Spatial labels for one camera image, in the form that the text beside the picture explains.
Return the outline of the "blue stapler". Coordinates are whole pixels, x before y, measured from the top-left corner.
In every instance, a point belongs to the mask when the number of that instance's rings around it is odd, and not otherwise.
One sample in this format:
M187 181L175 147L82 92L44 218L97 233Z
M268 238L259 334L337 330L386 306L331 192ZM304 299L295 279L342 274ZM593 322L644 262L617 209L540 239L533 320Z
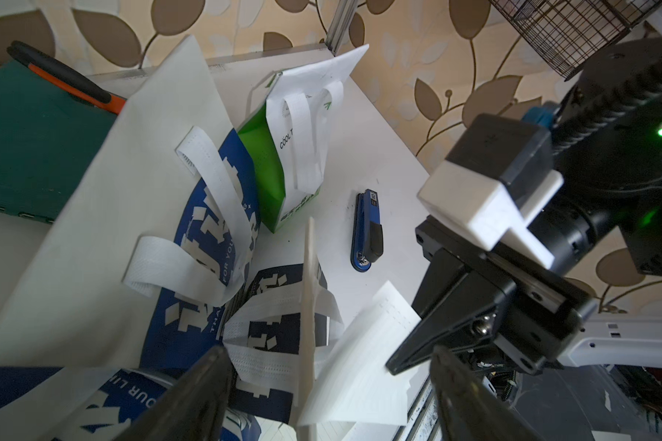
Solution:
M366 189L356 196L350 262L353 268L367 272L384 254L384 232L376 191Z

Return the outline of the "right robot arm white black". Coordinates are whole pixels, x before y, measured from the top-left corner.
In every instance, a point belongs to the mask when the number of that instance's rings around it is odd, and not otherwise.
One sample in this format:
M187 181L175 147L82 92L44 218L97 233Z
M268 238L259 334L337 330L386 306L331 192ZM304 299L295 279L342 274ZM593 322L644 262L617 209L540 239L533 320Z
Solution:
M561 103L482 113L421 187L430 265L400 374L441 345L479 367L662 368L662 320L599 317L566 274L619 230L634 270L662 277L662 38L599 51Z

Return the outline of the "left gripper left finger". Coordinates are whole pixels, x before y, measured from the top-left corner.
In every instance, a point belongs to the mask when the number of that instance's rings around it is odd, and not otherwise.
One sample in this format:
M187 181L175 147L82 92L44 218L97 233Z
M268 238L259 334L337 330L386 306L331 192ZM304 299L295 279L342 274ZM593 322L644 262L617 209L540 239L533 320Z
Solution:
M213 347L117 439L219 439L233 376L227 350Z

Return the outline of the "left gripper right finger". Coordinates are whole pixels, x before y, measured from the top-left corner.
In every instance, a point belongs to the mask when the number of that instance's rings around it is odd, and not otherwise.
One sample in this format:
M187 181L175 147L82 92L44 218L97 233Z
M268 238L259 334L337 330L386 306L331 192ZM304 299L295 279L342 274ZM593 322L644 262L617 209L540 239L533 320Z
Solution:
M511 413L446 347L434 347L430 379L438 404L439 426L445 440L459 440L462 422L468 440L539 440L540 437Z

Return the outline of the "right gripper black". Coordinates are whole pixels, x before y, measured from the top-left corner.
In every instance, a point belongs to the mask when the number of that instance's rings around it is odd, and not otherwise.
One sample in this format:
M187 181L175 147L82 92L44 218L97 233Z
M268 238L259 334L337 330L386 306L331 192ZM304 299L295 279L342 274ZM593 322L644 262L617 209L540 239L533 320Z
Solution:
M420 322L386 362L399 375L452 350L473 369L502 365L529 375L559 369L597 301L500 244L486 252L428 217L416 229L430 262L412 308Z

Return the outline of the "dark blue bag white handles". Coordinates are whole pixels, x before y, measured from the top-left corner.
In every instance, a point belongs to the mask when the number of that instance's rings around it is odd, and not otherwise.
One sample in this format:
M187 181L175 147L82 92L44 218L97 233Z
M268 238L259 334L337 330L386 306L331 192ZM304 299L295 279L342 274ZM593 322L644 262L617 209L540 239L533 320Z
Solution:
M295 424L308 393L344 331L316 250L305 229L303 263L257 272L246 301L224 326L235 368L233 408Z

